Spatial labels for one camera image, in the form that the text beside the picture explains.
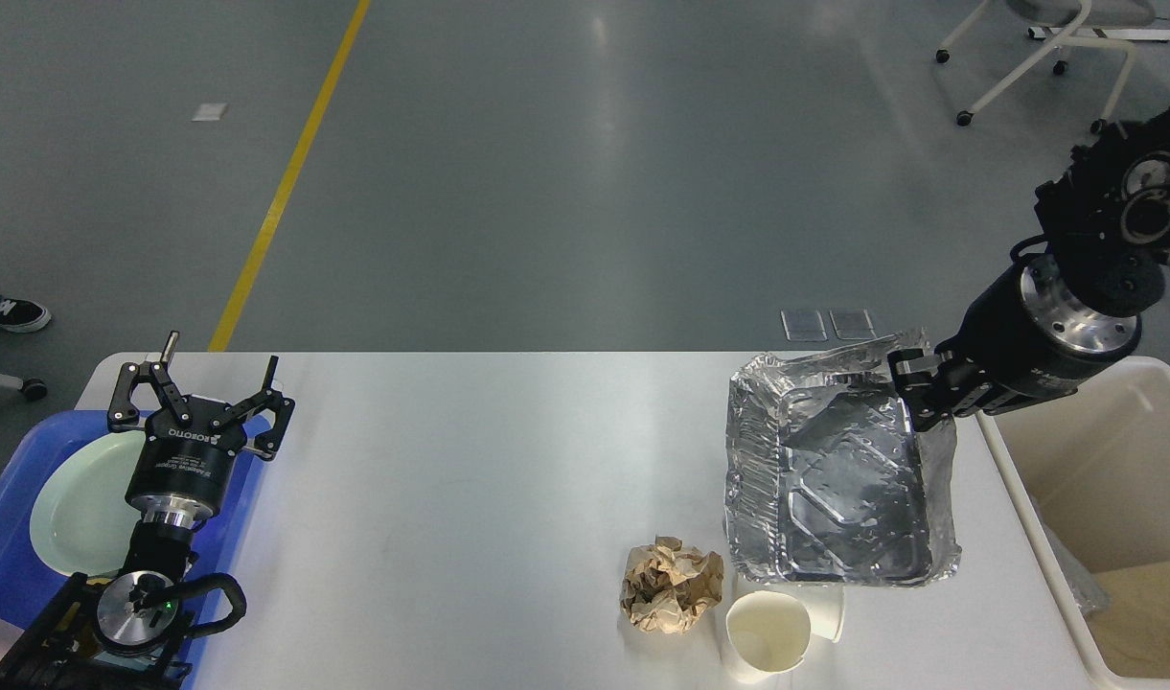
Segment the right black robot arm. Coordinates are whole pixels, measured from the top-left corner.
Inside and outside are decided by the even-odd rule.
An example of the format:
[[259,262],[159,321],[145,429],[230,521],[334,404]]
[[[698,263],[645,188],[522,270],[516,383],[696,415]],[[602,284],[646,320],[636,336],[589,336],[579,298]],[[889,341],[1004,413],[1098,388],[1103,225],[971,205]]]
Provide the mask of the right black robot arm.
[[1035,189],[1035,216],[1039,235],[1014,244],[956,334],[888,356],[916,432],[1071,396],[1133,354],[1170,264],[1170,105],[1072,149]]

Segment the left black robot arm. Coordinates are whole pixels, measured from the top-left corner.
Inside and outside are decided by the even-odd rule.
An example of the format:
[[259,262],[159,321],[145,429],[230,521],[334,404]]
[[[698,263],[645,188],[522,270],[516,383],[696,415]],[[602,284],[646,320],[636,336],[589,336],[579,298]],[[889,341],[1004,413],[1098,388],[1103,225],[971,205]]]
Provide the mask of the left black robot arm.
[[154,359],[124,363],[108,402],[106,432],[142,436],[124,492],[138,518],[119,567],[67,578],[2,654],[0,689],[178,689],[192,672],[183,647],[245,617],[234,577],[198,575],[195,538],[221,515],[239,460],[278,453],[296,403],[275,384],[276,356],[241,401],[183,393],[170,367],[179,336]]

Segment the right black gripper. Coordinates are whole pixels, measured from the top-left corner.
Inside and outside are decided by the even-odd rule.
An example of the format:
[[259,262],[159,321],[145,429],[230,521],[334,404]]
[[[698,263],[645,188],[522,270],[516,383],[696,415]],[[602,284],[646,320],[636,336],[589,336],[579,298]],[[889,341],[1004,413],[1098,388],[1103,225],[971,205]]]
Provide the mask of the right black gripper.
[[1133,354],[1140,315],[1112,317],[1079,301],[1057,258],[1009,267],[966,309],[961,327],[932,353],[887,356],[913,432],[956,415],[989,415],[1071,396],[1083,381]]

